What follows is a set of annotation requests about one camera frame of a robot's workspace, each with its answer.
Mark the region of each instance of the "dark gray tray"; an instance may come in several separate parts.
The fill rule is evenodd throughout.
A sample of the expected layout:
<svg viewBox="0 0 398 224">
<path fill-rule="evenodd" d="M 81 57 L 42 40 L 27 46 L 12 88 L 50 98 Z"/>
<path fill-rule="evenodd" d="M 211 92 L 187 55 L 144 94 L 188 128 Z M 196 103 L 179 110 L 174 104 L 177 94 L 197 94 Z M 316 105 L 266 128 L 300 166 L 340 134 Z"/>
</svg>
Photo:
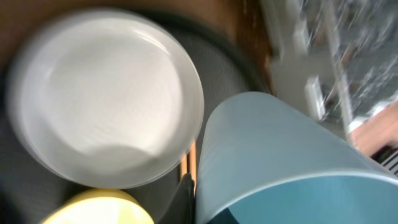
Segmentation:
<svg viewBox="0 0 398 224">
<path fill-rule="evenodd" d="M 203 126 L 197 139 L 197 158 L 210 113 L 225 99 L 245 91 L 266 91 L 251 61 L 222 36 L 186 18 L 141 12 L 166 28 L 195 64 L 205 96 Z M 72 196 L 89 189 L 49 172 L 16 139 L 5 112 L 3 79 L 0 95 L 0 223 L 38 223 Z M 174 196 L 178 167 L 149 184 L 125 191 L 159 221 Z"/>
</svg>

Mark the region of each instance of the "light blue cup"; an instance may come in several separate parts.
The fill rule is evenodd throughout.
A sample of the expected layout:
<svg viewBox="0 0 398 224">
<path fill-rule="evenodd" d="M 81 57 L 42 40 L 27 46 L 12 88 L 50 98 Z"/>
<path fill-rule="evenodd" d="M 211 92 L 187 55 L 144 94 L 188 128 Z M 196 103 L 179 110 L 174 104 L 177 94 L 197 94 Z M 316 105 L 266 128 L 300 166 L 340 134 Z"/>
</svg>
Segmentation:
<svg viewBox="0 0 398 224">
<path fill-rule="evenodd" d="M 201 152 L 196 221 L 229 208 L 241 223 L 398 223 L 398 180 L 265 93 L 214 110 Z"/>
</svg>

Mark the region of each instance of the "white plate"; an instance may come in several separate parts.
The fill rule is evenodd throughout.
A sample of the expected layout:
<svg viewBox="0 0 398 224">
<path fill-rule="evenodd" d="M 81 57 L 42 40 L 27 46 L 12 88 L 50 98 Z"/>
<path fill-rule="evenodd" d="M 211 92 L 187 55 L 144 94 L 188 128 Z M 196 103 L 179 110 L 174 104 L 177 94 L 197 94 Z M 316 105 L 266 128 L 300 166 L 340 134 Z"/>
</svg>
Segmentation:
<svg viewBox="0 0 398 224">
<path fill-rule="evenodd" d="M 198 136 L 203 91 L 181 45 L 131 13 L 53 23 L 13 66 L 9 114 L 46 168 L 80 184 L 128 188 L 174 168 Z"/>
</svg>

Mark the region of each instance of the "yellow object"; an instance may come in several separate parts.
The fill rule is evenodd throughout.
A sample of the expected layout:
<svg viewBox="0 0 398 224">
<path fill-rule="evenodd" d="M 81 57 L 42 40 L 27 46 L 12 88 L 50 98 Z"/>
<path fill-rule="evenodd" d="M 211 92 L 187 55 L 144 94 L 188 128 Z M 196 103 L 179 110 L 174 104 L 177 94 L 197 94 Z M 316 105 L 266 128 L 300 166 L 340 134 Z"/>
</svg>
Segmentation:
<svg viewBox="0 0 398 224">
<path fill-rule="evenodd" d="M 44 224 L 154 224 L 137 200 L 121 190 L 89 190 L 72 198 Z"/>
</svg>

